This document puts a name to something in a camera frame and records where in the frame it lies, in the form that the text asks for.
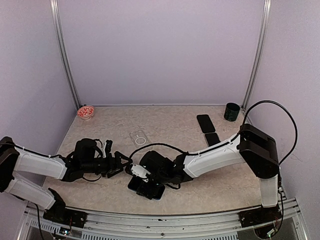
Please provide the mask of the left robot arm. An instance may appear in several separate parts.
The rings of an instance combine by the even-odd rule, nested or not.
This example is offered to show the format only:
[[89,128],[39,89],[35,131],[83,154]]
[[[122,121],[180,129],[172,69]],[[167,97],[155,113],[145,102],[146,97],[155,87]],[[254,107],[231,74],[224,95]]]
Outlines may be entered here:
[[16,145],[11,137],[0,141],[0,191],[32,202],[63,223],[70,211],[62,197],[53,189],[44,189],[21,176],[20,172],[51,177],[62,182],[74,182],[84,174],[111,178],[130,165],[132,159],[116,151],[111,153],[113,142],[83,138],[77,141],[68,156],[45,155]]

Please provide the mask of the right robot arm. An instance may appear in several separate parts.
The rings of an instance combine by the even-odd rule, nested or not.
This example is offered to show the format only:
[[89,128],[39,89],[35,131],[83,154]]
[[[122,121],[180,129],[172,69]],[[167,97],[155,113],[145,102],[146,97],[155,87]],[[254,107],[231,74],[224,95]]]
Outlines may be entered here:
[[273,137],[251,124],[243,124],[239,133],[225,141],[197,152],[182,153],[175,160],[154,150],[148,151],[130,171],[154,190],[156,186],[180,185],[208,172],[242,163],[246,163],[259,180],[262,206],[257,208],[255,216],[260,222],[266,222],[275,214],[278,204],[277,144]]

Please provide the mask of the teal-edged smartphone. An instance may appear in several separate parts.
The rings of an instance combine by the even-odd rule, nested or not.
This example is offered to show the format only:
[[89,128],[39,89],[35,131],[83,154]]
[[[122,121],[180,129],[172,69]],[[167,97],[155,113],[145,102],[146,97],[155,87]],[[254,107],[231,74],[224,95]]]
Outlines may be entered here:
[[205,137],[206,143],[209,147],[214,146],[214,145],[221,142],[218,134],[215,132],[205,133],[204,137]]

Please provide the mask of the clear magsafe case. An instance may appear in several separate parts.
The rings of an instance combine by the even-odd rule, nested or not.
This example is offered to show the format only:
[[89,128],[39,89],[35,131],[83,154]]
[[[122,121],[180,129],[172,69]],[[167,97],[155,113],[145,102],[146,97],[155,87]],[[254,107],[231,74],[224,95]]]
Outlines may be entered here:
[[143,130],[135,130],[129,134],[133,144],[139,148],[150,144],[150,140]]

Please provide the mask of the blue-edged smartphone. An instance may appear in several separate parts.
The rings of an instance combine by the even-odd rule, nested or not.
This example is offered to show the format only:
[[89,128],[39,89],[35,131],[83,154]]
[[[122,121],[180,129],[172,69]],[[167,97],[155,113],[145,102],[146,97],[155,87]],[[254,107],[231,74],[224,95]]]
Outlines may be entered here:
[[127,185],[128,189],[136,192],[137,195],[149,200],[160,200],[165,186],[154,183],[153,181],[145,182],[140,177],[133,176]]

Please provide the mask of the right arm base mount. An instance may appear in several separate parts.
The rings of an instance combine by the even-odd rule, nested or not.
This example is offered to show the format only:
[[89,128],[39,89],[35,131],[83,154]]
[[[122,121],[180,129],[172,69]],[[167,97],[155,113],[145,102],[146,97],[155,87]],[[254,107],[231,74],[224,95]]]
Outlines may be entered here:
[[244,210],[238,213],[242,228],[260,225],[282,218],[282,211],[279,205],[275,207],[260,206],[255,209]]

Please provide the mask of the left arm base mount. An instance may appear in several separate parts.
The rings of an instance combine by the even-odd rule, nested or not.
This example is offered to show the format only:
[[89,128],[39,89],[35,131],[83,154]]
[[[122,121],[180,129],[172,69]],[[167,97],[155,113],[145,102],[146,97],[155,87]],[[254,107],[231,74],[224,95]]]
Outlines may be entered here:
[[53,194],[54,203],[49,209],[45,210],[43,218],[69,227],[83,229],[87,220],[87,213],[67,208],[66,203],[55,190],[51,188],[48,188],[48,190]]

